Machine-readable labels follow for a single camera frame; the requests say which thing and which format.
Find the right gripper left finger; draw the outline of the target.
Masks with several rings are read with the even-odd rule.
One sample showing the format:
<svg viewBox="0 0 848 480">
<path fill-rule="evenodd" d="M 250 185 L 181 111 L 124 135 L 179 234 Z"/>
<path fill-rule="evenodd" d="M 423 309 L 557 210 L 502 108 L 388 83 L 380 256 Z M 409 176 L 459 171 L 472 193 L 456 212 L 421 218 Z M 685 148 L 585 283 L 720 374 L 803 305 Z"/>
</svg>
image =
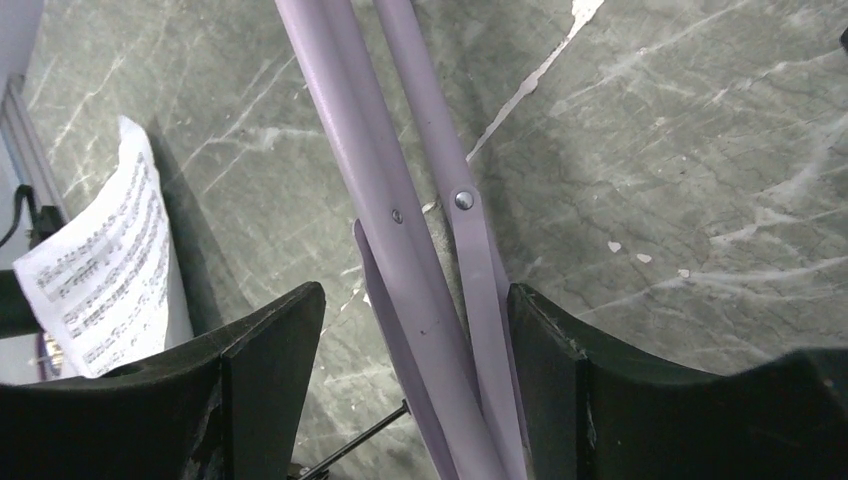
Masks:
<svg viewBox="0 0 848 480">
<path fill-rule="evenodd" d="M 1 389 L 5 479 L 283 479 L 325 313 L 304 283 L 99 378 Z"/>
</svg>

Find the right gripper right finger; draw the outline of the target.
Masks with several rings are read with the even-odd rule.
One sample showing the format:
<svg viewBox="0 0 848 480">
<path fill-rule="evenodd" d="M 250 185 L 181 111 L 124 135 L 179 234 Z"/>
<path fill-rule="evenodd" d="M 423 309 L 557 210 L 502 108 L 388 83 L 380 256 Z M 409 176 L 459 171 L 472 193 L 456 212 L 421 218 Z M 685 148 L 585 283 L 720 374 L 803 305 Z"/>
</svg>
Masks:
<svg viewBox="0 0 848 480">
<path fill-rule="evenodd" d="M 538 479 L 843 479 L 847 353 L 722 376 L 649 354 L 513 284 L 508 320 Z"/>
</svg>

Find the lilac perforated music stand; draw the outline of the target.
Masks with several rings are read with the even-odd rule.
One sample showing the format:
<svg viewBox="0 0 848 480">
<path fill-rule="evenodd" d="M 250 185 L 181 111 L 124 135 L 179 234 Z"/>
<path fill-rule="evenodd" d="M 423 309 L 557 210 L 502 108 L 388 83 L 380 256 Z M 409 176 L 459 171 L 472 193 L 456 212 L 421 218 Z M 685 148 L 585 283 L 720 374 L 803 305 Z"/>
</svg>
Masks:
<svg viewBox="0 0 848 480">
<path fill-rule="evenodd" d="M 509 282 L 411 3 L 376 10 L 453 234 L 463 312 L 351 3 L 277 8 L 353 201 L 367 294 L 439 476 L 526 478 Z"/>
</svg>

